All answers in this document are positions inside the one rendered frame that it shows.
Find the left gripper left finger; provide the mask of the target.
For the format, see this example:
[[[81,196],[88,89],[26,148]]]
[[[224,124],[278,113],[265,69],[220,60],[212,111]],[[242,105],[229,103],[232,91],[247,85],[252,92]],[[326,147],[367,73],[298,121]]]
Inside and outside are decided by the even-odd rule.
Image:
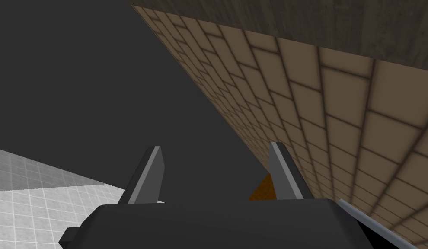
[[[161,147],[148,147],[118,204],[158,203],[164,170]]]

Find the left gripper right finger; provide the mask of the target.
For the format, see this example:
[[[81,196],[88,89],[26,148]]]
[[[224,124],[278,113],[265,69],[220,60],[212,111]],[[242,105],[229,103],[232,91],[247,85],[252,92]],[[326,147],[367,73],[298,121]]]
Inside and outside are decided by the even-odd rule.
[[[314,198],[293,158],[282,142],[271,142],[268,166],[278,200]]]

